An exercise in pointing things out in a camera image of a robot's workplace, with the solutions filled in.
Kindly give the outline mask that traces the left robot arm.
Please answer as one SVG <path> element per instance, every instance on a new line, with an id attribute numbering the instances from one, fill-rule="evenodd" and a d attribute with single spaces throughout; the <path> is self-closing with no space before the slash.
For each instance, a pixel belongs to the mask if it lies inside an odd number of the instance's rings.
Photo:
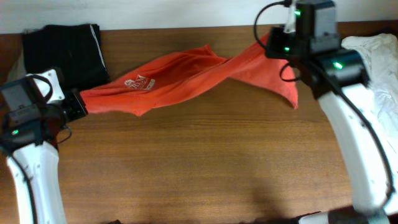
<path id="1" fill-rule="evenodd" d="M 65 99 L 32 104 L 8 113 L 1 136 L 16 190 L 20 223 L 66 223 L 58 181 L 57 136 L 68 123 L 88 114 L 77 89 Z"/>

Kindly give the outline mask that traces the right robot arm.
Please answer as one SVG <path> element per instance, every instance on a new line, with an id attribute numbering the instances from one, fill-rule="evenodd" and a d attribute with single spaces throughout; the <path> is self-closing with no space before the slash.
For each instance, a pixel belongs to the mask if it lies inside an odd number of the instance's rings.
<path id="1" fill-rule="evenodd" d="M 351 184 L 352 203 L 292 218 L 292 223 L 396 223 L 397 151 L 376 117 L 371 79 L 359 52 L 344 49 L 333 1 L 282 1 L 293 31 L 273 27 L 268 58 L 300 71 L 335 133 Z"/>

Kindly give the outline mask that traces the red t-shirt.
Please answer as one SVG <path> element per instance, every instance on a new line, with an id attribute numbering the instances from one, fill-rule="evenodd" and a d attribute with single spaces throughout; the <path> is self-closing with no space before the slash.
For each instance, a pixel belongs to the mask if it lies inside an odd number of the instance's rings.
<path id="1" fill-rule="evenodd" d="M 204 45 L 159 57 L 80 95 L 89 113 L 118 111 L 142 116 L 152 109 L 190 100 L 232 78 L 277 93 L 297 109 L 296 85 L 279 76 L 286 63 L 267 58 L 258 43 L 231 58 L 221 57 L 210 45 Z"/>

